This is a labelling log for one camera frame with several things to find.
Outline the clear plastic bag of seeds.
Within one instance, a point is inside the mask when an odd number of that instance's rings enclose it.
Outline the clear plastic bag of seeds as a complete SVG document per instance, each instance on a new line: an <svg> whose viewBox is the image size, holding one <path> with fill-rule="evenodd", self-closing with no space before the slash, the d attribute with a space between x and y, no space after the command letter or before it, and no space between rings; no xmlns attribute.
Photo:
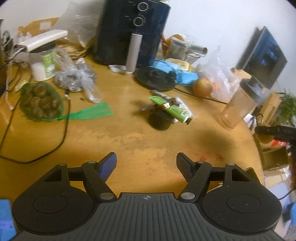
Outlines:
<svg viewBox="0 0 296 241"><path fill-rule="evenodd" d="M54 83L70 92L84 92L87 99L93 103L102 101L102 95L96 87L97 74L86 64L84 58L74 62L63 48L55 48L52 52L57 71Z"/></svg>

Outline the brown crumpled paper bag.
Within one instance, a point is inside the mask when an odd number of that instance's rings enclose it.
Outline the brown crumpled paper bag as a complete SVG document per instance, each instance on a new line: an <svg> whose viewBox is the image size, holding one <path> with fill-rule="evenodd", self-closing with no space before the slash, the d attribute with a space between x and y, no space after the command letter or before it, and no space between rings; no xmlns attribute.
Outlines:
<svg viewBox="0 0 296 241"><path fill-rule="evenodd" d="M56 41L57 48L64 48L72 60L77 60L79 58L84 58L88 55L89 50L92 46L92 41L90 41L85 47L80 44L70 42L67 39L60 39Z"/></svg>

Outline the yellow wipes pack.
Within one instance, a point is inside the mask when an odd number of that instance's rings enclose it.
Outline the yellow wipes pack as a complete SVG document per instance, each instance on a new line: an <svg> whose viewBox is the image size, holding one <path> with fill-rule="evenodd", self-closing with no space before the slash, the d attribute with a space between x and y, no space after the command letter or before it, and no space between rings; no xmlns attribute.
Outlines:
<svg viewBox="0 0 296 241"><path fill-rule="evenodd" d="M190 63L187 63L186 61L174 59L174 58L168 58L165 60L170 63L180 66L182 71L193 71L194 70L193 66Z"/></svg>

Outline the marble pattern nail clipper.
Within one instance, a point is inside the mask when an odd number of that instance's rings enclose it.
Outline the marble pattern nail clipper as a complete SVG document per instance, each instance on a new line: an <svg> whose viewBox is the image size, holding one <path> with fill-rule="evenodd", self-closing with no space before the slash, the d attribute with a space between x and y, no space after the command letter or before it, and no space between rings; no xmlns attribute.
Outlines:
<svg viewBox="0 0 296 241"><path fill-rule="evenodd" d="M161 98L166 99L166 100L170 99L169 96L163 94L162 92L159 92L158 90L151 90L151 94L155 95L155 96L158 96L158 97L161 97Z"/></svg>

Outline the black round cap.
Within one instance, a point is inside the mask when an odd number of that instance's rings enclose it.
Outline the black round cap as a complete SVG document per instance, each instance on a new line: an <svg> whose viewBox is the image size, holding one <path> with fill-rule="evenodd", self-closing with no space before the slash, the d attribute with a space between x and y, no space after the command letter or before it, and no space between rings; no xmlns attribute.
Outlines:
<svg viewBox="0 0 296 241"><path fill-rule="evenodd" d="M151 113L148 117L150 126L158 131L165 131L169 129L173 123L173 117L171 117L166 111L159 111Z"/></svg>

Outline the black kettle base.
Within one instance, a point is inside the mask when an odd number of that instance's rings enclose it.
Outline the black kettle base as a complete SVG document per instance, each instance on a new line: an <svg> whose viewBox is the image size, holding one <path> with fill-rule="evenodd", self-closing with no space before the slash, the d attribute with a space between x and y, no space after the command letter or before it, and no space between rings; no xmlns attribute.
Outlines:
<svg viewBox="0 0 296 241"><path fill-rule="evenodd" d="M134 78L139 85L146 89L165 92L176 86L177 75L173 71L166 73L157 68L141 67L135 70Z"/></svg>

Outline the orange fruit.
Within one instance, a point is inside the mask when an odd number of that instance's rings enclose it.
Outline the orange fruit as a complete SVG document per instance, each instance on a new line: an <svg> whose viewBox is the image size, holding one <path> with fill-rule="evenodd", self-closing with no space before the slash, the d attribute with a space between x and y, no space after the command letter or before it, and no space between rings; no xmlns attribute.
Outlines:
<svg viewBox="0 0 296 241"><path fill-rule="evenodd" d="M213 91L212 83L206 78L199 78L193 84L193 92L197 96L208 97Z"/></svg>

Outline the white tub with green label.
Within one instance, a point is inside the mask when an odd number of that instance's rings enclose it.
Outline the white tub with green label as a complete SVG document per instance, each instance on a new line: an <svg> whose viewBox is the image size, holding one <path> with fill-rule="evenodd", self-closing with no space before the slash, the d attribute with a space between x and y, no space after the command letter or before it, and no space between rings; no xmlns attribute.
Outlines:
<svg viewBox="0 0 296 241"><path fill-rule="evenodd" d="M55 76L56 63L53 50L54 48L46 50L39 48L29 53L29 64L35 81L46 81Z"/></svg>

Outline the green cream tube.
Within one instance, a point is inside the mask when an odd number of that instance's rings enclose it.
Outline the green cream tube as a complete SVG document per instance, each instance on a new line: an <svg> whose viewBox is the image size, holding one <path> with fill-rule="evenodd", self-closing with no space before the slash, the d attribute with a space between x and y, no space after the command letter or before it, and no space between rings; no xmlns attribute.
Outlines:
<svg viewBox="0 0 296 241"><path fill-rule="evenodd" d="M179 122L186 124L189 124L191 122L192 118L190 117L190 115L184 110L181 110L179 107L177 107L176 104L172 104L172 100L165 100L159 96L150 96L149 99L157 105L167 104L169 107L164 109L164 111L166 111L172 117L176 118Z"/></svg>

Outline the green net bag of nuts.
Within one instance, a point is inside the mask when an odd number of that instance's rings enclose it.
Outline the green net bag of nuts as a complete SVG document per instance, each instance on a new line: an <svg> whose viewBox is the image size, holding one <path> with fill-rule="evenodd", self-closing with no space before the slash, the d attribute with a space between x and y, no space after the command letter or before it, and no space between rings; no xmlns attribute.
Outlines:
<svg viewBox="0 0 296 241"><path fill-rule="evenodd" d="M48 83L26 83L21 88L20 109L33 121L92 120L111 116L107 102L64 115L64 104L55 88Z"/></svg>

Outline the clear shaker bottle grey lid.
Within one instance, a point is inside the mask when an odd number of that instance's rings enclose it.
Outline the clear shaker bottle grey lid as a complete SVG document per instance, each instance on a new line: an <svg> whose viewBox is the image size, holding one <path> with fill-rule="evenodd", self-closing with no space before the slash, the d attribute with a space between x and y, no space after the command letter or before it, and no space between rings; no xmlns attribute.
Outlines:
<svg viewBox="0 0 296 241"><path fill-rule="evenodd" d="M219 123L223 127L234 129L254 108L263 104L267 98L266 88L251 75L243 78L233 97L222 111Z"/></svg>

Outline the blue wet wipes pack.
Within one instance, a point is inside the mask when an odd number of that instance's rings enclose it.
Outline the blue wet wipes pack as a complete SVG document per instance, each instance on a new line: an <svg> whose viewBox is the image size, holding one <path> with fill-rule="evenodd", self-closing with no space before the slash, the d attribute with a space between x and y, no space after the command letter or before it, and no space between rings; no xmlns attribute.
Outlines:
<svg viewBox="0 0 296 241"><path fill-rule="evenodd" d="M152 68L156 68L164 71L165 73L173 72L176 74L175 83L182 86L192 86L196 80L200 77L197 73L191 71L184 71L181 66L175 63L171 63L166 60L155 60Z"/></svg>

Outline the dark blue air fryer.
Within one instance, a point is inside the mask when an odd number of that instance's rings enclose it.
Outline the dark blue air fryer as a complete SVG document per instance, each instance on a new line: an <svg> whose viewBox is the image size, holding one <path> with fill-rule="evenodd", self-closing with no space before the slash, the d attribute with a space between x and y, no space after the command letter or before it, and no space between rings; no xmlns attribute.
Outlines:
<svg viewBox="0 0 296 241"><path fill-rule="evenodd" d="M95 61L122 73L151 66L170 9L161 1L105 1L93 45Z"/></svg>

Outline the dark monitor screen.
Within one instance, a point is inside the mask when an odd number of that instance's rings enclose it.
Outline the dark monitor screen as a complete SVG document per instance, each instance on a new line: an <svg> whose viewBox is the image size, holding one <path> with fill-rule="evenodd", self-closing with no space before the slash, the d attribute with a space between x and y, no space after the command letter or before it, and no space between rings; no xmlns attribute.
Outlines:
<svg viewBox="0 0 296 241"><path fill-rule="evenodd" d="M236 68L254 76L271 89L287 64L287 59L269 29L256 28Z"/></svg>

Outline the white long handheld device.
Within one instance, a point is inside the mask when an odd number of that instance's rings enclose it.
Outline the white long handheld device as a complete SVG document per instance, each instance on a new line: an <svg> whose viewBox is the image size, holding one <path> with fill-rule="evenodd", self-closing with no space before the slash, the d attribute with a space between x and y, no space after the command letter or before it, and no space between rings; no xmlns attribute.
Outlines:
<svg viewBox="0 0 296 241"><path fill-rule="evenodd" d="M30 39L27 39L23 42L20 42L20 44L16 44L16 46L19 48L24 48L25 52L31 52L39 47L42 47L43 45L66 37L67 35L67 30L50 30L48 32L44 32L42 34L31 37Z"/></svg>

